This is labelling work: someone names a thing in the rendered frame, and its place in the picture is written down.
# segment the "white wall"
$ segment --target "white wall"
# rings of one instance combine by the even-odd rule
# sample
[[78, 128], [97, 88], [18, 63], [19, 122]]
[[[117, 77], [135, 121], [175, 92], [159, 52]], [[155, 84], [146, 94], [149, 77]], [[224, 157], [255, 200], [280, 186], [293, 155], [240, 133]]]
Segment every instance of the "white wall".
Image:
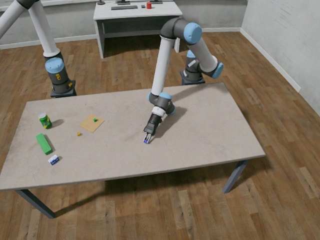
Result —
[[[12, 0], [2, 6], [10, 5]], [[245, 16], [247, 0], [176, 0], [183, 17], [203, 28], [239, 28]], [[77, 3], [44, 7], [53, 37], [65, 38], [96, 34], [94, 10], [96, 3]], [[29, 13], [25, 11], [0, 39], [1, 45], [37, 41], [38, 36]]]
[[320, 115], [320, 1], [248, 0], [242, 29], [301, 87]]

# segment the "green rectangular block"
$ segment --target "green rectangular block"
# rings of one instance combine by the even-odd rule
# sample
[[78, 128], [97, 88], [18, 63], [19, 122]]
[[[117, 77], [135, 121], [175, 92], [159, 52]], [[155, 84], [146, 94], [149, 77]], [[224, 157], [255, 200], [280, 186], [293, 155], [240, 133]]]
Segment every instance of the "green rectangular block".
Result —
[[40, 144], [45, 155], [48, 155], [53, 152], [46, 137], [42, 133], [40, 133], [39, 135], [37, 135], [35, 137], [36, 137], [36, 140], [38, 141], [38, 143]]

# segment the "blue and white box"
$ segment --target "blue and white box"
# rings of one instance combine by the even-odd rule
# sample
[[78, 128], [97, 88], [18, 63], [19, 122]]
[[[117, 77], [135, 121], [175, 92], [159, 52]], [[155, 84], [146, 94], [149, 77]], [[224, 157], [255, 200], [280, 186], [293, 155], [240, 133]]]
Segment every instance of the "blue and white box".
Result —
[[59, 157], [57, 155], [53, 155], [52, 157], [50, 157], [50, 159], [48, 161], [51, 165], [53, 165], [59, 161]]

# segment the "wooden floor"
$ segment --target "wooden floor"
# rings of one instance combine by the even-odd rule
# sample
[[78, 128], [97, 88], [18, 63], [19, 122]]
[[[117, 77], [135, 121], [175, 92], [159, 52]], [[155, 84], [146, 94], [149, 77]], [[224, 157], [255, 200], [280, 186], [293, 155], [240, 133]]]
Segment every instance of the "wooden floor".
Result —
[[[236, 163], [32, 189], [53, 220], [2, 191], [0, 239], [319, 240], [320, 117], [241, 33], [203, 38], [225, 66], [206, 82], [225, 83], [266, 153], [230, 193], [222, 187]], [[58, 43], [77, 94], [151, 88], [160, 37], [106, 41], [104, 59], [96, 40]], [[172, 51], [165, 86], [181, 84], [181, 48]], [[41, 46], [0, 50], [0, 168], [26, 102], [50, 98], [42, 54]]]

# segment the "metal table leg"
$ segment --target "metal table leg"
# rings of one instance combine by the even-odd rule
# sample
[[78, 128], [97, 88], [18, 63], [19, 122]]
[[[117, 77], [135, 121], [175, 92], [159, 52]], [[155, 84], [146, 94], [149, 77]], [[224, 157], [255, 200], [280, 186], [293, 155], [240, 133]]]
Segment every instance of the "metal table leg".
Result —
[[242, 160], [242, 161], [238, 162], [238, 164], [235, 166], [235, 169], [233, 170], [231, 176], [229, 177], [228, 181], [226, 182], [226, 184], [224, 185], [224, 187], [222, 189], [222, 192], [224, 194], [230, 192], [231, 188], [235, 184], [238, 177], [241, 175], [242, 171], [247, 166], [248, 162], [249, 162], [249, 160]]
[[15, 190], [17, 194], [27, 200], [32, 206], [38, 209], [42, 214], [46, 215], [49, 219], [56, 217], [55, 213], [50, 210], [42, 201], [40, 201], [35, 195], [28, 189]]

